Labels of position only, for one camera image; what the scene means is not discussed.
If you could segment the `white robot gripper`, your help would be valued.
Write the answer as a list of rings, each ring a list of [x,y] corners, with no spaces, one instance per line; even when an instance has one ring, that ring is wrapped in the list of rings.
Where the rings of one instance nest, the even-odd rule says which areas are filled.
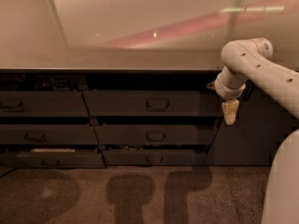
[[[239,108],[238,98],[246,88],[247,78],[237,74],[220,73],[214,81],[206,84],[206,88],[216,90],[216,93],[225,101],[221,104],[223,116],[227,125],[233,125]]]

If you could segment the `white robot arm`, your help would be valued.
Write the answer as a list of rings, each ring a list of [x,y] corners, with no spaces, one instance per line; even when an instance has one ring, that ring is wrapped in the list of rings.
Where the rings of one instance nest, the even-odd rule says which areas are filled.
[[[272,55],[273,46],[266,38],[235,40],[222,48],[224,67],[208,87],[223,99],[227,125],[235,123],[238,98],[248,80],[299,119],[299,73],[271,62]]]

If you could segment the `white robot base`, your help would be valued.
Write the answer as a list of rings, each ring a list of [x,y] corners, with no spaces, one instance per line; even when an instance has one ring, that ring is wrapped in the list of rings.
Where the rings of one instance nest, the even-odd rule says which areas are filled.
[[[299,130],[283,141],[273,160],[261,224],[299,224]]]

